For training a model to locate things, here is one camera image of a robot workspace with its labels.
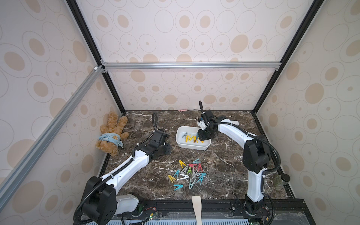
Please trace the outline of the white plastic storage box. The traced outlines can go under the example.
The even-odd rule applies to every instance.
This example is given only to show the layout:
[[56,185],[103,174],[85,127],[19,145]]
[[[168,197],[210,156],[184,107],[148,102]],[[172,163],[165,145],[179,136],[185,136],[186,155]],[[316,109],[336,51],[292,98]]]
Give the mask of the white plastic storage box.
[[178,128],[175,140],[179,147],[193,150],[201,150],[205,151],[211,145],[211,140],[206,140],[204,143],[201,143],[199,138],[198,142],[194,143],[192,141],[185,142],[185,138],[182,136],[187,132],[189,137],[196,136],[198,137],[199,127],[189,127],[189,126],[181,126]]

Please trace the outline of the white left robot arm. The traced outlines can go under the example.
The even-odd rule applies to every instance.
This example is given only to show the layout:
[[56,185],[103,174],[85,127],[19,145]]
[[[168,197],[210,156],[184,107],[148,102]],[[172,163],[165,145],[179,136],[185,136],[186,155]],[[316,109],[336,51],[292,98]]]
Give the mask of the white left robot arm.
[[171,154],[171,145],[166,143],[169,135],[159,129],[153,132],[147,142],[136,145],[132,155],[120,166],[102,177],[91,177],[86,185],[82,199],[75,209],[75,225],[95,222],[106,225],[113,216],[133,212],[139,199],[133,195],[117,196],[126,182],[154,159]]

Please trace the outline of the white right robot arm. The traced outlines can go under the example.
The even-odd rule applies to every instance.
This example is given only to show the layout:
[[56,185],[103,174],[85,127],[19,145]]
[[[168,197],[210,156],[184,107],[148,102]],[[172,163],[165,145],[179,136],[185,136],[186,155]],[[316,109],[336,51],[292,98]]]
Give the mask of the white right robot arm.
[[251,134],[224,116],[215,116],[210,110],[201,110],[198,119],[198,137],[201,141],[214,139],[218,133],[230,137],[243,148],[243,164],[248,171],[245,209],[253,215],[264,205],[264,178],[280,168],[277,150],[265,136]]

